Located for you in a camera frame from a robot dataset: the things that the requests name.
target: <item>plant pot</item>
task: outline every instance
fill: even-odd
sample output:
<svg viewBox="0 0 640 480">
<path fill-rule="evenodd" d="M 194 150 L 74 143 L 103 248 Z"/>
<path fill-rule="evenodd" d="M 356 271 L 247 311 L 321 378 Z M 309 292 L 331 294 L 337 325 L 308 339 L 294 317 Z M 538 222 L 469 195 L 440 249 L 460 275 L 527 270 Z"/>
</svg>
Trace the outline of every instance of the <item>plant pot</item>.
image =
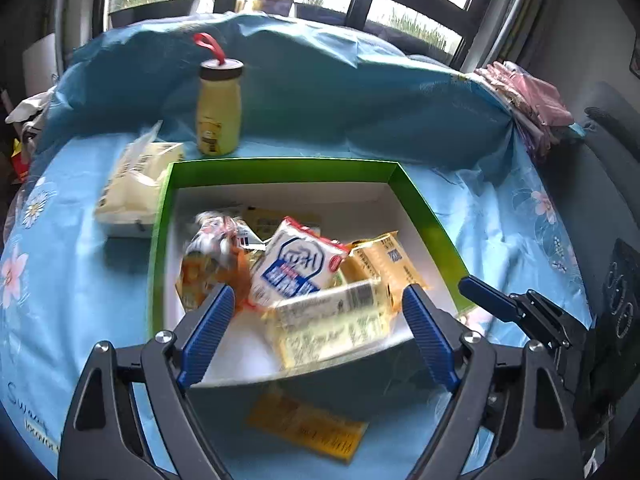
<svg viewBox="0 0 640 480">
<path fill-rule="evenodd" d="M 288 16 L 291 12 L 293 0 L 258 0 L 259 9 L 267 14 L 278 14 L 279 16 Z"/>
<path fill-rule="evenodd" d="M 131 25 L 131 23 L 144 20 L 156 20 L 158 18 L 176 18 L 177 16 L 189 16 L 194 14 L 200 0 L 167 0 L 153 2 L 129 9 L 116 10 L 109 14 L 111 27 L 119 28 Z"/>
<path fill-rule="evenodd" d="M 325 23 L 327 25 L 344 25 L 347 15 L 339 10 L 327 9 L 311 4 L 296 2 L 296 18 L 310 22 Z"/>
</svg>

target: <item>yellow bottle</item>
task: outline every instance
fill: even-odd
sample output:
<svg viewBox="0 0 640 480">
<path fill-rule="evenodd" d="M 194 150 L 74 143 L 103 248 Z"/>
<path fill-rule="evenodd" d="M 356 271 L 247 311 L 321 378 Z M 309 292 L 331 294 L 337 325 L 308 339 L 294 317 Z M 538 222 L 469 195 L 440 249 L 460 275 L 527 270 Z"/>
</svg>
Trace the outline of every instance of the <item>yellow bottle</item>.
<svg viewBox="0 0 640 480">
<path fill-rule="evenodd" d="M 200 36 L 199 40 L 204 36 L 215 43 L 208 34 L 197 36 Z M 197 43 L 207 48 L 211 44 Z M 211 50 L 217 59 L 200 64 L 202 85 L 196 110 L 196 132 L 202 153 L 226 155 L 238 147 L 242 114 L 239 79 L 244 65 L 236 59 L 225 58 L 217 43 L 215 47 L 217 49 Z"/>
</svg>

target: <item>plastic bag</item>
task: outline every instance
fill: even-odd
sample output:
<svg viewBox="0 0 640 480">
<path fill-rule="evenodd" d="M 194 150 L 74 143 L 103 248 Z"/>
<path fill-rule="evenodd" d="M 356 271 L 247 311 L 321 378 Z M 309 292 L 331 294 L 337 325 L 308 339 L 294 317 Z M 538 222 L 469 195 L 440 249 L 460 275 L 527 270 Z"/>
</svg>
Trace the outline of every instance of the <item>plastic bag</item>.
<svg viewBox="0 0 640 480">
<path fill-rule="evenodd" d="M 154 142 L 161 125 L 126 147 L 104 187 L 94 215 L 109 236 L 151 236 L 167 168 L 184 158 L 181 143 Z"/>
<path fill-rule="evenodd" d="M 52 86 L 46 92 L 24 99 L 4 120 L 7 124 L 22 123 L 20 142 L 23 146 L 20 151 L 20 159 L 25 165 L 28 165 L 33 153 L 35 153 L 38 135 L 44 129 L 49 104 L 55 91 L 56 87 Z"/>
<path fill-rule="evenodd" d="M 251 286 L 244 247 L 259 245 L 255 240 L 260 240 L 240 219 L 215 211 L 197 215 L 196 222 L 200 229 L 184 251 L 175 284 L 182 307 L 198 308 L 217 283 L 226 283 L 234 290 L 238 311 Z"/>
</svg>

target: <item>pink cloth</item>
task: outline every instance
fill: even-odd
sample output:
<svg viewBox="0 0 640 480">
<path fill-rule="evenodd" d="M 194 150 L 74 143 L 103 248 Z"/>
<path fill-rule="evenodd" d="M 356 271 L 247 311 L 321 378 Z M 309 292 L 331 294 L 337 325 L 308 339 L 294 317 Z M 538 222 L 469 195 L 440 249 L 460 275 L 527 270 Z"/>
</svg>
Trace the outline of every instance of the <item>pink cloth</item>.
<svg viewBox="0 0 640 480">
<path fill-rule="evenodd" d="M 476 72 L 486 78 L 482 69 Z M 551 83 L 535 78 L 522 69 L 509 70 L 497 61 L 488 65 L 486 72 L 494 80 L 503 83 L 506 87 L 503 90 L 510 93 L 516 101 L 524 101 L 526 109 L 517 106 L 518 109 L 528 116 L 533 114 L 532 119 L 537 119 L 536 122 L 545 126 L 569 126 L 574 123 L 574 118 L 564 106 L 558 89 Z"/>
<path fill-rule="evenodd" d="M 555 86 L 533 77 L 514 63 L 507 62 L 507 65 L 496 61 L 475 72 L 511 105 L 532 158 L 544 158 L 551 146 L 559 142 L 551 127 L 570 126 L 574 118 Z"/>
</svg>

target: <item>blue and white package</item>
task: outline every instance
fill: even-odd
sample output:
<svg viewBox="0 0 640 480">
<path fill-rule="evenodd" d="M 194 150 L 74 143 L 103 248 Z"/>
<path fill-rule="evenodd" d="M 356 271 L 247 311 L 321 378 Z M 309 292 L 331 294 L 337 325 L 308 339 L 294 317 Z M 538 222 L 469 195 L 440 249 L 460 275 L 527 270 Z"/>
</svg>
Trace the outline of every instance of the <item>blue and white package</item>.
<svg viewBox="0 0 640 480">
<path fill-rule="evenodd" d="M 267 307 L 317 292 L 328 285 L 347 254 L 345 246 L 319 237 L 287 216 L 253 270 L 248 301 L 256 307 Z"/>
</svg>

